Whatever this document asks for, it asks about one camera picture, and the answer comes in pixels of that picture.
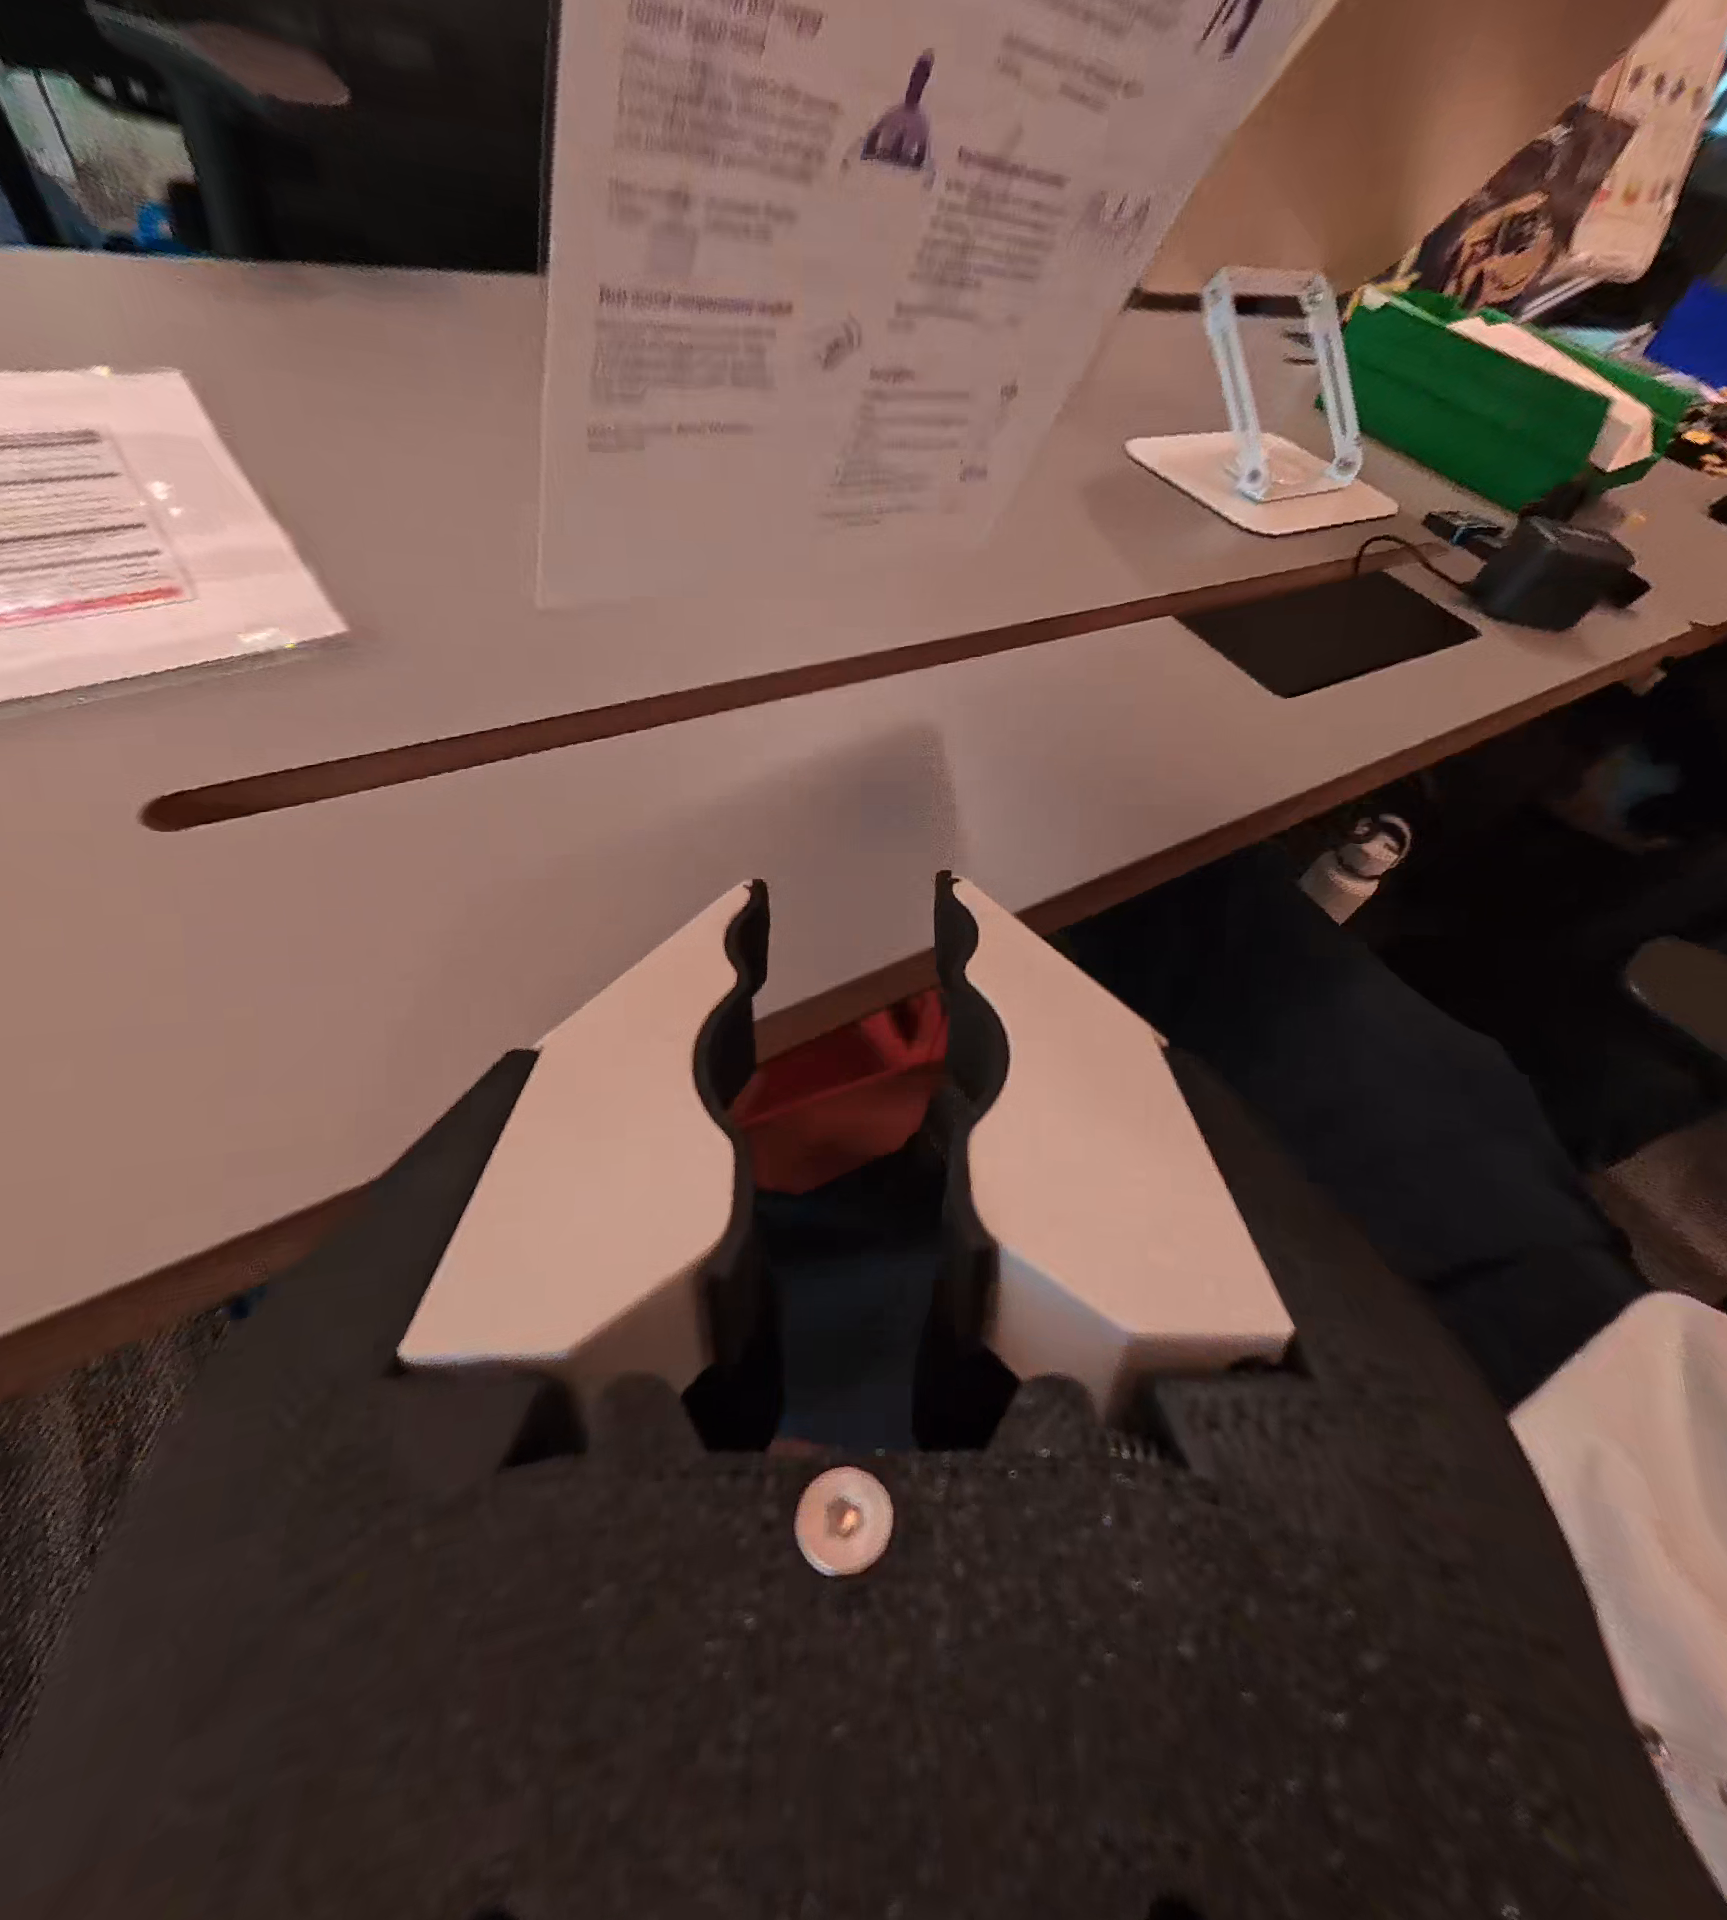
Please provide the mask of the large white printed poster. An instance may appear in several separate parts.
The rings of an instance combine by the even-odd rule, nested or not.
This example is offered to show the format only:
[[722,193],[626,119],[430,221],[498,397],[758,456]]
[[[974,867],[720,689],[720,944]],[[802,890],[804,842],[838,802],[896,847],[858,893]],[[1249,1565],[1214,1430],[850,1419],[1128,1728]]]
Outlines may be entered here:
[[984,538],[1329,11],[564,3],[540,601]]

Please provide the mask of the black power adapter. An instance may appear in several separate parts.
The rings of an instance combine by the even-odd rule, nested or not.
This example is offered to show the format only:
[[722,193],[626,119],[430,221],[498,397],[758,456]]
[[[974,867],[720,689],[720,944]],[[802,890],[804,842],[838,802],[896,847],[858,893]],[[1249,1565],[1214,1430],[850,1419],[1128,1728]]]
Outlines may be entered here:
[[1593,611],[1625,611],[1649,591],[1633,554],[1613,535],[1523,516],[1485,545],[1463,596],[1487,617],[1535,632],[1567,632]]

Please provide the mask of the white paper stack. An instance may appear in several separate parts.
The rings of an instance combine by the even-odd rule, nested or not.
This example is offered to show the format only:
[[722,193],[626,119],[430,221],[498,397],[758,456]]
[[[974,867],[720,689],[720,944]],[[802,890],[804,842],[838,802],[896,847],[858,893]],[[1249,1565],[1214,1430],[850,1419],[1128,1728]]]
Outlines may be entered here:
[[1525,367],[1535,367],[1573,388],[1601,395],[1607,408],[1603,424],[1595,433],[1591,468],[1615,472],[1653,456],[1655,421],[1647,402],[1595,371],[1591,366],[1587,367],[1563,347],[1547,342],[1541,334],[1509,317],[1497,321],[1491,317],[1485,320],[1483,316],[1479,317],[1477,314],[1453,321],[1449,329],[1451,334],[1505,353]]

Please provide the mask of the grey desk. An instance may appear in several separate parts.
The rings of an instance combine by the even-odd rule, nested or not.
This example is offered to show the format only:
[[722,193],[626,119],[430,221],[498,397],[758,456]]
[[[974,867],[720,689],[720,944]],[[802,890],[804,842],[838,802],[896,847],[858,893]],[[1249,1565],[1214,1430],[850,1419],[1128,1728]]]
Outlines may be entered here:
[[348,636],[0,713],[0,1399],[294,1260],[510,1045],[730,884],[760,1043],[926,980],[930,878],[1056,927],[1727,638],[1721,486],[1651,591],[1277,699],[1180,623],[1351,574],[1126,437],[1212,424],[1116,320],[984,541],[538,605],[540,281],[0,251],[0,371],[180,369]]

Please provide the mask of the clear acrylic phone stand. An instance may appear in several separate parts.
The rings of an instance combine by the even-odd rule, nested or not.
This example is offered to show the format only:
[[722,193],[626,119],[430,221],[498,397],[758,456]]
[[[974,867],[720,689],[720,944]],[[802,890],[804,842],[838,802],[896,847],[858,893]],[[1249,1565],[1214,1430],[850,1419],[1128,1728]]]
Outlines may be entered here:
[[[1263,427],[1239,328],[1243,296],[1285,296],[1301,316],[1329,432],[1327,452]],[[1202,302],[1228,421],[1218,432],[1130,437],[1126,456],[1198,505],[1261,538],[1393,520],[1399,505],[1361,477],[1355,381],[1329,280],[1315,269],[1228,266],[1208,280]]]

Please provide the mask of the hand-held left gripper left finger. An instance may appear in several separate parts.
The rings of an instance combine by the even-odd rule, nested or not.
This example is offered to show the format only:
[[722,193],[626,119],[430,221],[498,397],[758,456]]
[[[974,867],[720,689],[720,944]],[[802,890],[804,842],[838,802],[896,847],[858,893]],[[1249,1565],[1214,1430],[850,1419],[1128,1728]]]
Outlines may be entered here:
[[734,1350],[710,1286],[768,939],[766,885],[738,882],[540,1039],[398,1340],[406,1370],[698,1379]]

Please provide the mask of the person's leg in dark trousers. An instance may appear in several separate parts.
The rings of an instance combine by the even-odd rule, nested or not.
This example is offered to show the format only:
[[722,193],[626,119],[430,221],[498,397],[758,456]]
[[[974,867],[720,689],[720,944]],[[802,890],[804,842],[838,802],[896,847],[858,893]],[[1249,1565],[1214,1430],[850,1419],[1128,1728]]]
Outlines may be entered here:
[[1499,1404],[1649,1293],[1523,1071],[1331,922],[1279,847],[1166,880],[1060,946],[1259,1116]]

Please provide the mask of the person's white shirt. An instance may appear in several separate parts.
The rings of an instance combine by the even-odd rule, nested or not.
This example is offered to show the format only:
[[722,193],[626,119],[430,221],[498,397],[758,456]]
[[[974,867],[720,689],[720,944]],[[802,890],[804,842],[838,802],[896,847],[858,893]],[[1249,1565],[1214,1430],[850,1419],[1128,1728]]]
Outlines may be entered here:
[[1647,1293],[1509,1424],[1623,1706],[1727,1902],[1727,1313]]

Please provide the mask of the dark chair with brown seat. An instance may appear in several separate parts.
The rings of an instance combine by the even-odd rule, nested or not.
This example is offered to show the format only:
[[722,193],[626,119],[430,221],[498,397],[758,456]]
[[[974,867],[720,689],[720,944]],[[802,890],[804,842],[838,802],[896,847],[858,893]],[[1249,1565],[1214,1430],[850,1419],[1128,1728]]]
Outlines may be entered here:
[[560,3],[0,3],[10,67],[180,133],[210,251],[532,276]]

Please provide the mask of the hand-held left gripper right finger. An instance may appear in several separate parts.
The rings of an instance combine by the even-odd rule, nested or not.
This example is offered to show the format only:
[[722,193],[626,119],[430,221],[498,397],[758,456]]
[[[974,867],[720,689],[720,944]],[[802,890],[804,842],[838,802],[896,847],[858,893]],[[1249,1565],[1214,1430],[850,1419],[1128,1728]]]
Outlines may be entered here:
[[964,876],[934,888],[948,1017],[950,1354],[1076,1381],[1273,1366],[1295,1325],[1164,1035]]

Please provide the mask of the red cloth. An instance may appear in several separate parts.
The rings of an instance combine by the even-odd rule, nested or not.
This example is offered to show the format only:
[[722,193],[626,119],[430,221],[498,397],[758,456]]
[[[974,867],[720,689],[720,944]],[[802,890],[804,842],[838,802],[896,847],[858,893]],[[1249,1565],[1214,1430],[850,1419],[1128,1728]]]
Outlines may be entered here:
[[930,988],[758,1066],[732,1103],[754,1186],[798,1196],[898,1151],[944,1077],[948,1035]]

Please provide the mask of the printed paper bag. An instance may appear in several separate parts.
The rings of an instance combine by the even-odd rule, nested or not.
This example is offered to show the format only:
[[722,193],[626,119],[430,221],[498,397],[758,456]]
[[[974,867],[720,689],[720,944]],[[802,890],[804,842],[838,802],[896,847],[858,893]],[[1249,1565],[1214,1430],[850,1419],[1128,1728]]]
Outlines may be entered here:
[[1519,321],[1653,266],[1727,64],[1727,2],[1671,2],[1595,87],[1385,274]]

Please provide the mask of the white water bottle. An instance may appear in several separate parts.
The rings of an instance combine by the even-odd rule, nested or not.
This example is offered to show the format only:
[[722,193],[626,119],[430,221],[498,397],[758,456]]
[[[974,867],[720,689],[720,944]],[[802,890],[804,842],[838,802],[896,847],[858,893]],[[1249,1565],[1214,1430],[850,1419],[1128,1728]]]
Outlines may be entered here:
[[1349,924],[1375,899],[1385,878],[1403,865],[1411,847],[1413,829],[1401,813],[1363,813],[1307,863],[1299,891],[1331,924]]

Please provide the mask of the beige desk divider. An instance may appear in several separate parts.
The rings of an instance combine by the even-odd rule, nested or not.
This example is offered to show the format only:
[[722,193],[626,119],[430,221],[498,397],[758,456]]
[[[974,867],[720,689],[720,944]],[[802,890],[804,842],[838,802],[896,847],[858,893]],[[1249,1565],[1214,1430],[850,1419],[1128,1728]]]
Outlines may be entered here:
[[1391,269],[1533,136],[1587,95],[1659,2],[1343,2],[1212,164],[1140,296],[1220,269]]

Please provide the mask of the green box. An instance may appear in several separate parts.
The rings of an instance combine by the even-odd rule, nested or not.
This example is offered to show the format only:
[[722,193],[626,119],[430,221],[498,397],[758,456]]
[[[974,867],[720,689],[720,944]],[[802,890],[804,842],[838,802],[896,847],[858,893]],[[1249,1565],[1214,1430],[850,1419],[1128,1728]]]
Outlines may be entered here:
[[1467,311],[1429,290],[1367,286],[1357,294],[1343,337],[1363,437],[1513,513],[1569,482],[1585,483],[1595,496],[1633,483],[1661,460],[1691,402],[1689,391],[1525,326],[1653,411],[1653,456],[1599,472],[1591,449],[1605,399],[1451,334],[1451,323],[1473,314],[1507,320],[1489,307]]

